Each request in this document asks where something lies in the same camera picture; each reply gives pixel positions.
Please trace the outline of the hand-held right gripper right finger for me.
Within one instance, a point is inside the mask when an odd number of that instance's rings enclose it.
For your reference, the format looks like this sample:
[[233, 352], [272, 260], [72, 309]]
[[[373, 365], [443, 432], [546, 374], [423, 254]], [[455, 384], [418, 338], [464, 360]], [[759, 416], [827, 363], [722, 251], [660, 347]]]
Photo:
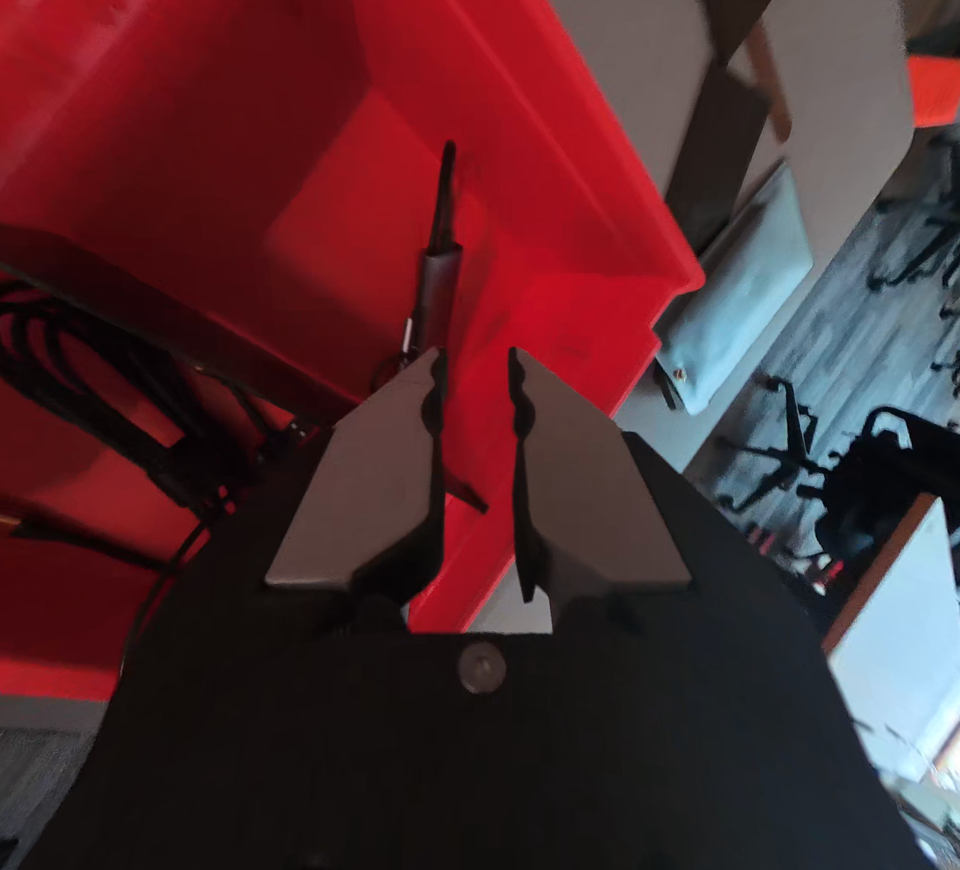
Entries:
[[527, 350], [508, 352], [515, 572], [525, 603], [669, 592], [692, 577], [617, 425]]

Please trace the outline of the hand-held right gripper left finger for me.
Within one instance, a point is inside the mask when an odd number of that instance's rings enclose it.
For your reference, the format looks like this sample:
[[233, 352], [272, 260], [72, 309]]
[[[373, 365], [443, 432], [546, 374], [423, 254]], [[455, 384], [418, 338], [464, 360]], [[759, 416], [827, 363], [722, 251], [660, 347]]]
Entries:
[[266, 573], [283, 591], [408, 604], [440, 572], [448, 356], [432, 348], [334, 427]]

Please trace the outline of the grey usb hub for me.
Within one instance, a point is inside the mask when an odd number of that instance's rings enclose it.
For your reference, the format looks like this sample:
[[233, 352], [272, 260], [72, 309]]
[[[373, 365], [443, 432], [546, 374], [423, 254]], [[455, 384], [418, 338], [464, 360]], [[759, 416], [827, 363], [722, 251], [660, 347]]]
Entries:
[[414, 306], [405, 324], [399, 354], [402, 369], [427, 350], [449, 347], [462, 259], [463, 247], [455, 242], [439, 252], [422, 253]]

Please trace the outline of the red plastic bin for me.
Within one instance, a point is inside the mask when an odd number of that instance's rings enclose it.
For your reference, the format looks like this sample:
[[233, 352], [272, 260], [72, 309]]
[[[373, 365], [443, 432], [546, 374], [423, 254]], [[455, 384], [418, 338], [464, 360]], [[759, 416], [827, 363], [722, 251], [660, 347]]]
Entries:
[[464, 255], [419, 632], [512, 556], [507, 351], [608, 415], [703, 273], [547, 0], [2, 0], [2, 224], [57, 234], [359, 403], [400, 344], [444, 144]]

